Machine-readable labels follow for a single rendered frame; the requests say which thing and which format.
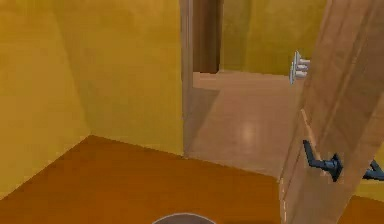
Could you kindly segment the light brown wooden room door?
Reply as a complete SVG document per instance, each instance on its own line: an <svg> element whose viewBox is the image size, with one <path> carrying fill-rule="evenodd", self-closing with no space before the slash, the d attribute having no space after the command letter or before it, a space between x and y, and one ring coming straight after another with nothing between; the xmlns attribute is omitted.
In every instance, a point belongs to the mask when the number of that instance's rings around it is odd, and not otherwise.
<svg viewBox="0 0 384 224"><path fill-rule="evenodd" d="M384 0L327 0L279 176L280 224L337 224L384 142ZM334 154L343 169L308 165Z"/></svg>

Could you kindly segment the dark brown wooden room door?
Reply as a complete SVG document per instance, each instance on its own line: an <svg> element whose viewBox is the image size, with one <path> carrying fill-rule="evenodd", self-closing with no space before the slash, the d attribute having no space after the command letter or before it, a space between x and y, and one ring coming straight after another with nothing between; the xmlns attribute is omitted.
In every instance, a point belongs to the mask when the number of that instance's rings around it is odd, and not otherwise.
<svg viewBox="0 0 384 224"><path fill-rule="evenodd" d="M219 71L223 0L193 0L193 71Z"/></svg>

